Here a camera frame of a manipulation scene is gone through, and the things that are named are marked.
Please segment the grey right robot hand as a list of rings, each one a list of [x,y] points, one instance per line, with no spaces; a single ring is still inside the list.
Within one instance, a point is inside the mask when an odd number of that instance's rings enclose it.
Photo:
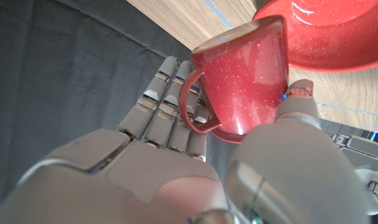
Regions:
[[[313,83],[285,93],[272,124],[256,127],[221,180],[206,138],[180,130],[186,152],[142,142],[149,108],[118,131],[99,129],[32,166],[0,206],[0,223],[369,223],[365,186],[322,131]]]

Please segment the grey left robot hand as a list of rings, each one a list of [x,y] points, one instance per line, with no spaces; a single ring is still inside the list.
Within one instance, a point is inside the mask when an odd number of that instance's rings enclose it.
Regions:
[[[369,215],[378,214],[378,142],[359,136],[336,133],[331,136],[338,149],[348,158],[365,186]]]

